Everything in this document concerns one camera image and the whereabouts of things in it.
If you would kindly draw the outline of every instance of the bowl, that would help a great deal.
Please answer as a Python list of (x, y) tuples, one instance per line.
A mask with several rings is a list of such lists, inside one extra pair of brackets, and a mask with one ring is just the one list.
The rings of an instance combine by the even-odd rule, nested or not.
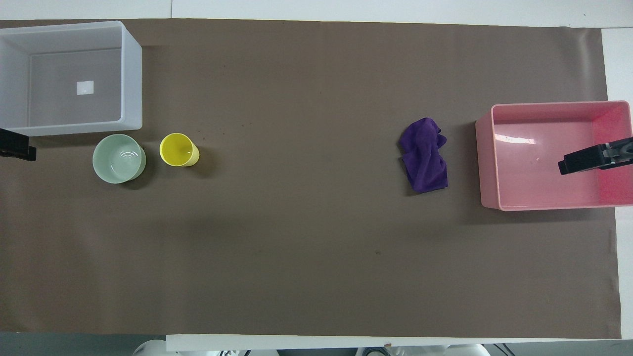
[(110, 135), (92, 154), (92, 168), (102, 180), (119, 184), (138, 177), (145, 169), (145, 151), (128, 135)]

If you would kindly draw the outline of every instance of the cup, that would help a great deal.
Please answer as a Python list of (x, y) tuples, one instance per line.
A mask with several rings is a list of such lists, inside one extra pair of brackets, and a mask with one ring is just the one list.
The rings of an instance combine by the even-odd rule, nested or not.
[(160, 157), (174, 167), (189, 167), (198, 161), (200, 151), (185, 134), (169, 134), (160, 142)]

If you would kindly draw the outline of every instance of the towel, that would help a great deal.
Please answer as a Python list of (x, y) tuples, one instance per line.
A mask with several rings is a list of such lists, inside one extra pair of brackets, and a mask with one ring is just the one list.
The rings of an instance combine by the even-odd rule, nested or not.
[(439, 155), (439, 148), (446, 143), (441, 131), (432, 118), (425, 117), (409, 125), (400, 137), (406, 175), (418, 193), (448, 187), (446, 162)]

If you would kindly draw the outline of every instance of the brown table surface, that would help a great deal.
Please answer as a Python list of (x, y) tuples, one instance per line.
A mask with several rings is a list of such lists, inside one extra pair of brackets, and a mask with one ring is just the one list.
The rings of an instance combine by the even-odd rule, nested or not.
[[(600, 30), (123, 22), (145, 172), (99, 180), (108, 133), (2, 159), (0, 329), (620, 337), (613, 209), (484, 208), (475, 145), (493, 104), (606, 99)], [(396, 142), (422, 117), (449, 187), (417, 195)], [(160, 160), (171, 132), (197, 165)]]

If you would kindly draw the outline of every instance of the pink plastic bin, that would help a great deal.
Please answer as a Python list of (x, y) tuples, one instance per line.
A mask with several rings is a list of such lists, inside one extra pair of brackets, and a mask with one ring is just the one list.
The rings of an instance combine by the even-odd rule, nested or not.
[(626, 101), (494, 105), (475, 126), (485, 207), (633, 205), (633, 165), (568, 175), (558, 170), (567, 153), (633, 136)]

